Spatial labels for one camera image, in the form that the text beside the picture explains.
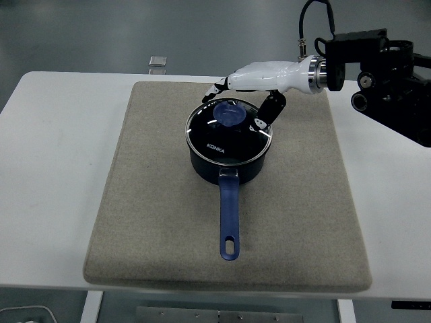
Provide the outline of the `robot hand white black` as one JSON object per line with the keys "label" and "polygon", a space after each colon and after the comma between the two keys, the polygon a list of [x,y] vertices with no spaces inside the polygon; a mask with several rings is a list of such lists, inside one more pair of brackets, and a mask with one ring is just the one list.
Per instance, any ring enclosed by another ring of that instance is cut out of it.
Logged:
{"label": "robot hand white black", "polygon": [[317,76],[318,59],[307,57],[301,62],[268,61],[254,62],[214,83],[205,93],[202,102],[214,99],[218,94],[237,92],[265,92],[269,95],[258,109],[249,129],[257,132],[266,129],[286,106],[284,93],[296,89],[304,94],[322,92],[323,86]]}

